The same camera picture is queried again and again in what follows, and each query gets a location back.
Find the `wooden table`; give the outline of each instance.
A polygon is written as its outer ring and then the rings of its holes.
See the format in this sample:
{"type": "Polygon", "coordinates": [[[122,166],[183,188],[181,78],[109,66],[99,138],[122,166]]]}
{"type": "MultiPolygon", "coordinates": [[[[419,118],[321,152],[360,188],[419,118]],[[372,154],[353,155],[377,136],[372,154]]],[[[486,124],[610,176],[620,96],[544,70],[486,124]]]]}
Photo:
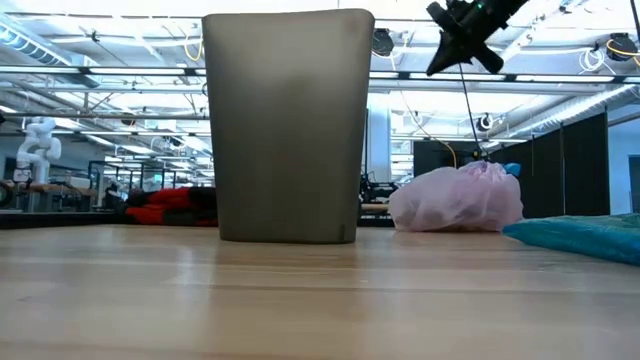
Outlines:
{"type": "Polygon", "coordinates": [[[640,270],[499,235],[0,231],[0,359],[637,359],[640,270]]]}

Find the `blue object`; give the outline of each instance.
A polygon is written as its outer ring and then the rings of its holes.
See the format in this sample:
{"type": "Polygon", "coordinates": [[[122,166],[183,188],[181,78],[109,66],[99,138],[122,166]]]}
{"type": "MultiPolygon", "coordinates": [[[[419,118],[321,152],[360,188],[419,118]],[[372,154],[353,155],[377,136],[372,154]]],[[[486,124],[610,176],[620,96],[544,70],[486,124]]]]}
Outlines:
{"type": "Polygon", "coordinates": [[[504,170],[507,172],[507,174],[511,174],[515,177],[520,176],[520,171],[522,170],[522,166],[520,166],[520,164],[516,164],[516,163],[509,163],[506,165],[503,165],[504,170]]]}
{"type": "Polygon", "coordinates": [[[640,265],[640,214],[529,219],[503,232],[527,245],[640,265]]]}

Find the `pink plastic bag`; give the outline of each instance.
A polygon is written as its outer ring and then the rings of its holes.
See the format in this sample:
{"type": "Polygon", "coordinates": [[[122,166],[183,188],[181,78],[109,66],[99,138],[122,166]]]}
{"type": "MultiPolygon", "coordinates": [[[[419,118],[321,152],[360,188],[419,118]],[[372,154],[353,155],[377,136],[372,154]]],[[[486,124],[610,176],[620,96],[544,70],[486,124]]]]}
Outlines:
{"type": "Polygon", "coordinates": [[[389,213],[403,231],[500,231],[522,219],[518,180],[485,161],[420,175],[389,200],[389,213]]]}

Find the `desk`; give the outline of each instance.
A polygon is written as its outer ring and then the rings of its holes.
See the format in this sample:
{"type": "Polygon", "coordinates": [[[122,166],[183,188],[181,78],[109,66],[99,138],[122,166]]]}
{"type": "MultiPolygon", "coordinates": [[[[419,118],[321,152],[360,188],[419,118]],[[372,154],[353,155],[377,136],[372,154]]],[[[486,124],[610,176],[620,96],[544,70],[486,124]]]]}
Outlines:
{"type": "Polygon", "coordinates": [[[496,234],[0,231],[2,360],[635,359],[638,304],[637,268],[496,234]]]}

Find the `ceiling duct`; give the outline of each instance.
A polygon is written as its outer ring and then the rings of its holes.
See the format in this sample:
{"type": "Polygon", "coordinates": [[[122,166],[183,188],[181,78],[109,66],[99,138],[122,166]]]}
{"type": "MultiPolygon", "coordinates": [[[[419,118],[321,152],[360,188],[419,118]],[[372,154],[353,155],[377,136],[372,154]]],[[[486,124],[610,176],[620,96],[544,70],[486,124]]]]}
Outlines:
{"type": "Polygon", "coordinates": [[[510,131],[496,135],[496,137],[515,137],[549,132],[560,126],[561,123],[570,124],[583,120],[604,112],[607,106],[611,107],[635,97],[634,91],[636,89],[637,85],[624,85],[593,96],[573,98],[532,117],[510,131]]]}
{"type": "MultiPolygon", "coordinates": [[[[76,65],[71,61],[71,55],[67,55],[66,51],[30,33],[15,21],[2,14],[0,14],[0,44],[27,55],[44,65],[76,65]]],[[[86,75],[58,75],[58,77],[66,79],[73,84],[82,84],[88,88],[96,88],[100,85],[99,81],[86,75]]]]}

